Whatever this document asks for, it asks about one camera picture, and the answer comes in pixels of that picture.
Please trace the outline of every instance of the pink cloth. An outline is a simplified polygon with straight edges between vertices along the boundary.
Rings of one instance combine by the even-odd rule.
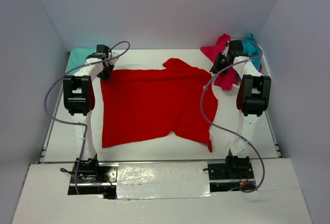
[[[213,63],[216,61],[219,53],[222,53],[226,48],[226,43],[231,40],[230,36],[223,34],[217,40],[215,46],[201,47],[201,51],[207,58],[209,58]],[[220,74],[216,81],[214,82],[216,86],[220,86],[222,90],[229,91],[232,85],[238,84],[237,73],[233,68],[228,69],[227,74]]]

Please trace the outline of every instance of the wire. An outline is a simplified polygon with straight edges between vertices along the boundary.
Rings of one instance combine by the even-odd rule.
[[[112,49],[110,49],[110,58],[112,58]]]
[[[246,175],[247,175],[247,180],[244,181],[244,183],[246,183],[247,181],[249,181],[250,179],[250,175],[245,171],[244,172]],[[239,174],[239,182],[241,183],[242,182],[242,174]]]
[[[250,57],[249,59],[246,59],[246,60],[243,60],[243,61],[239,61],[239,62],[236,62],[236,63],[233,63],[233,64],[231,64],[231,65],[229,65],[229,66],[227,66],[227,67],[225,67],[224,69],[221,69],[218,73],[216,73],[210,80],[209,80],[209,82],[206,84],[206,86],[204,87],[204,90],[203,90],[203,92],[202,92],[202,96],[201,96],[201,100],[200,100],[200,109],[201,109],[201,112],[202,112],[202,115],[203,115],[203,117],[205,118],[205,120],[209,123],[209,124],[211,124],[212,126],[214,126],[214,127],[217,127],[217,128],[219,128],[219,129],[221,129],[221,130],[224,130],[224,131],[227,131],[227,132],[229,132],[229,133],[231,133],[231,134],[234,134],[234,135],[236,135],[236,136],[238,136],[239,138],[241,138],[242,140],[244,140],[254,151],[255,151],[255,153],[257,154],[257,156],[258,156],[258,158],[259,158],[259,160],[260,160],[260,163],[261,163],[261,167],[262,167],[262,177],[261,177],[261,180],[260,180],[260,182],[259,182],[259,184],[254,188],[254,189],[251,189],[251,190],[242,190],[242,187],[244,187],[245,185],[247,185],[247,184],[253,184],[254,182],[253,181],[248,181],[248,182],[246,182],[246,183],[244,183],[244,184],[242,184],[240,187],[239,187],[239,190],[241,191],[241,192],[244,192],[244,193],[251,193],[251,192],[254,192],[254,191],[256,191],[257,189],[259,189],[260,188],[260,186],[262,185],[262,183],[263,183],[263,181],[264,181],[264,179],[265,179],[265,165],[264,165],[264,163],[263,163],[263,160],[262,160],[262,158],[261,158],[261,155],[260,155],[260,153],[257,151],[257,149],[245,138],[245,137],[243,137],[242,135],[240,135],[240,134],[238,134],[238,133],[236,133],[235,131],[232,131],[232,130],[229,130],[229,129],[226,129],[225,127],[221,127],[221,126],[219,126],[219,125],[217,125],[217,124],[215,124],[215,123],[213,123],[211,120],[209,120],[208,118],[207,118],[207,116],[205,115],[205,113],[204,113],[204,109],[203,109],[203,99],[204,99],[204,95],[205,95],[205,93],[206,93],[206,90],[207,90],[207,88],[209,87],[209,85],[219,76],[219,74],[221,74],[221,73],[223,73],[224,71],[226,71],[227,69],[229,69],[229,68],[232,68],[233,66],[236,66],[236,65],[238,65],[238,64],[241,64],[241,63],[245,63],[245,62],[247,62],[247,61],[249,61],[249,60],[251,60],[251,59],[253,59],[253,58],[259,58],[259,59],[261,59],[261,57],[262,57],[262,50],[261,50],[261,48],[259,47],[259,45],[258,44],[256,44],[256,43],[254,43],[254,42],[251,42],[251,41],[248,41],[248,40],[242,40],[242,41],[244,41],[244,42],[249,42],[249,43],[251,43],[252,45],[254,45],[255,47],[257,47],[259,50],[260,50],[260,55],[259,56],[253,56],[253,57]]]
[[[117,43],[115,46],[113,46],[111,48],[111,51],[117,47],[118,45],[122,44],[122,43],[127,43],[127,49],[122,52],[120,55],[117,55],[113,58],[109,58],[109,59],[105,59],[105,60],[100,60],[100,61],[96,61],[96,62],[92,62],[92,63],[89,63],[89,64],[83,64],[83,65],[80,65],[80,66],[77,66],[77,67],[74,67],[72,69],[70,69],[69,71],[65,72],[63,75],[61,75],[53,84],[52,86],[48,89],[46,95],[45,95],[45,98],[43,100],[43,109],[45,111],[45,113],[47,114],[47,116],[49,116],[51,119],[53,119],[54,121],[57,121],[57,122],[60,122],[60,123],[64,123],[64,124],[69,124],[69,125],[80,125],[80,126],[83,126],[85,127],[85,130],[84,130],[84,135],[83,135],[83,138],[82,138],[82,145],[81,145],[81,151],[80,151],[80,154],[79,154],[79,158],[78,158],[78,162],[77,162],[77,166],[75,168],[75,173],[74,173],[74,184],[75,184],[75,188],[76,188],[76,192],[77,192],[77,195],[79,195],[79,190],[78,190],[78,186],[77,186],[77,180],[78,180],[78,169],[79,169],[79,165],[80,165],[80,161],[81,161],[81,157],[83,156],[83,153],[84,153],[84,148],[85,148],[85,142],[86,142],[86,134],[87,134],[87,129],[88,129],[88,126],[84,123],[80,123],[80,122],[68,122],[68,121],[64,121],[64,120],[61,120],[61,119],[58,119],[56,117],[53,117],[53,115],[48,111],[47,109],[47,98],[50,94],[50,92],[52,91],[52,89],[55,87],[55,85],[61,80],[63,79],[66,75],[68,75],[69,73],[77,70],[77,69],[80,69],[80,68],[84,68],[84,67],[87,67],[87,66],[91,66],[91,65],[95,65],[95,64],[98,64],[98,63],[104,63],[104,62],[108,62],[108,61],[111,61],[111,60],[114,60],[114,59],[117,59],[119,57],[121,57],[122,55],[124,55],[130,48],[130,43],[128,41],[121,41],[119,43]]]
[[[107,176],[104,176],[104,177],[105,177],[105,179],[110,183],[111,188],[114,188],[113,184],[112,184],[111,181],[108,179],[108,177],[107,177]]]
[[[66,172],[66,173],[68,173],[68,174],[70,174],[70,175],[74,175],[74,172],[73,172],[73,171],[68,171],[68,170],[66,170],[65,168],[61,168],[60,171],[61,171],[61,172]]]

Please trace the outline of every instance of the black bracket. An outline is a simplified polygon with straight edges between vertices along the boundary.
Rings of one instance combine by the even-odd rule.
[[[67,75],[63,78],[64,106],[71,116],[87,113],[94,109],[95,96],[90,76]]]
[[[243,44],[241,40],[232,40],[226,43],[226,47],[228,47],[227,55],[224,55],[223,53],[218,54],[217,59],[210,70],[210,73],[218,73],[220,70],[233,64],[234,59],[237,56],[249,56],[248,54],[243,53]]]
[[[74,163],[74,170],[77,168],[78,159]],[[100,174],[100,165],[97,158],[89,158],[87,161],[80,161],[78,175],[98,177]]]
[[[239,171],[244,172],[249,170],[250,158],[247,156],[245,158],[239,158],[238,156],[233,156],[231,150],[229,149],[228,156],[225,159],[226,171]]]
[[[96,52],[87,56],[86,59],[98,58],[100,60],[106,60],[109,57],[109,53],[111,54],[111,49],[108,46],[98,44],[96,46]],[[103,71],[100,72],[97,76],[104,81],[108,81],[113,68],[114,65],[110,64],[109,62],[103,62]]]
[[[236,98],[236,107],[244,116],[249,114],[261,116],[268,107],[271,79],[269,76],[243,75]],[[256,88],[259,93],[252,93]]]

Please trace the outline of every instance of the red wire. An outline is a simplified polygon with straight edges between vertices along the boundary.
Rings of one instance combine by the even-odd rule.
[[[245,171],[245,174],[247,175],[248,178],[247,178],[247,180],[244,181],[244,183],[246,183],[250,179],[250,175],[246,171]],[[242,175],[241,174],[239,174],[239,182],[242,182]]]
[[[111,183],[111,181],[108,179],[108,177],[107,177],[107,176],[104,176],[104,177],[105,177],[105,179],[108,180],[108,182],[110,183],[111,188],[114,188],[114,186],[112,185],[112,183]]]

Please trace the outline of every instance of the transparent plastic sheet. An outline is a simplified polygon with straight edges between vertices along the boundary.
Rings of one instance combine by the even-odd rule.
[[[209,197],[206,162],[119,164],[118,199]]]

